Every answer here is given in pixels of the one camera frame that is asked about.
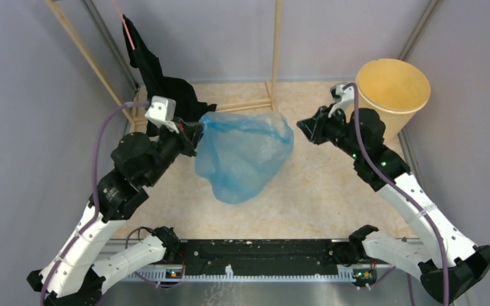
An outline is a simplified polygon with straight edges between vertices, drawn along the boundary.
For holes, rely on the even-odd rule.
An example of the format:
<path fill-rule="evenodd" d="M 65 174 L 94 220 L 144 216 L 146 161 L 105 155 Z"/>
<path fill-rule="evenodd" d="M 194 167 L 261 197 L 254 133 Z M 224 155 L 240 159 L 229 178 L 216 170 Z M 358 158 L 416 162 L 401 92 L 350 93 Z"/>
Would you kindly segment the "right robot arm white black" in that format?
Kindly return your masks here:
<path fill-rule="evenodd" d="M 384 143 L 385 124 L 374 110 L 360 108 L 346 116 L 334 105 L 322 106 L 297 127 L 309 142 L 329 142 L 348 154 L 357 175 L 420 239 L 420 245 L 413 245 L 365 225 L 349 237 L 348 253 L 354 261 L 384 261 L 418 279 L 444 305 L 484 278 L 490 270 L 490 246 L 462 234 L 433 203 L 410 167 Z"/>

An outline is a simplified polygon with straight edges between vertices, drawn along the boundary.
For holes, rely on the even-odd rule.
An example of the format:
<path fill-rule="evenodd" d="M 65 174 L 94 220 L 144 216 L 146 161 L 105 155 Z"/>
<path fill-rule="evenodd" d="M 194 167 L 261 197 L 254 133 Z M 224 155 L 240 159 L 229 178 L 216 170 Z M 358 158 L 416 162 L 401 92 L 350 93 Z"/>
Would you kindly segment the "yellow plastic trash bin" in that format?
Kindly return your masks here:
<path fill-rule="evenodd" d="M 377 59 L 363 65 L 355 78 L 361 108 L 374 109 L 390 141 L 425 107 L 431 96 L 429 80 L 415 66 L 398 59 Z"/>

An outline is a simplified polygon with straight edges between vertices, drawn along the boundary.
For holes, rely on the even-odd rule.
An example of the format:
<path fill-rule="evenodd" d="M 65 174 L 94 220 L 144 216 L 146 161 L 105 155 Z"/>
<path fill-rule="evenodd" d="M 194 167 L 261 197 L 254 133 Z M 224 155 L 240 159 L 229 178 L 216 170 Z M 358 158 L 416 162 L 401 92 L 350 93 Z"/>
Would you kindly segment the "blue plastic trash bag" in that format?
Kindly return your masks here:
<path fill-rule="evenodd" d="M 214 197 L 240 204 L 258 196 L 291 156 L 294 133 L 279 112 L 209 112 L 200 119 L 195 172 Z"/>

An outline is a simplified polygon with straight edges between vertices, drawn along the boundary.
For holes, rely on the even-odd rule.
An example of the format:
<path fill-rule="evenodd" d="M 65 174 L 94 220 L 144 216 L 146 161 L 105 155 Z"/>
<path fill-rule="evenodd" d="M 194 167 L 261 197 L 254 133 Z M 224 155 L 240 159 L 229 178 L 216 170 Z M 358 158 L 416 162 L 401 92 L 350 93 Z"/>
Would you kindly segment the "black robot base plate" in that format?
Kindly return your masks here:
<path fill-rule="evenodd" d="M 344 267 L 370 270 L 380 264 L 338 239 L 182 240 L 160 261 L 184 268 L 186 276 L 331 276 Z"/>

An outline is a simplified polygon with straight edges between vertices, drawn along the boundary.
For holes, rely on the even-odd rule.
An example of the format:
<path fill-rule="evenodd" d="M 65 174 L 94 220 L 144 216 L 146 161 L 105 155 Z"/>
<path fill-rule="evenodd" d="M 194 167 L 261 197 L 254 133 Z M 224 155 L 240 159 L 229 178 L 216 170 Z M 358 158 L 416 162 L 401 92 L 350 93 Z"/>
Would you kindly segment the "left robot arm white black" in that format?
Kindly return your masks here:
<path fill-rule="evenodd" d="M 196 156 L 202 131 L 200 123 L 176 119 L 161 127 L 156 140 L 141 132 L 121 138 L 111 154 L 114 168 L 93 178 L 92 195 L 63 248 L 51 264 L 27 277 L 41 305 L 96 305 L 129 274 L 179 257 L 180 241 L 167 226 L 151 229 L 146 238 L 107 259 L 98 256 L 147 201 L 146 188 L 154 186 L 178 156 Z"/>

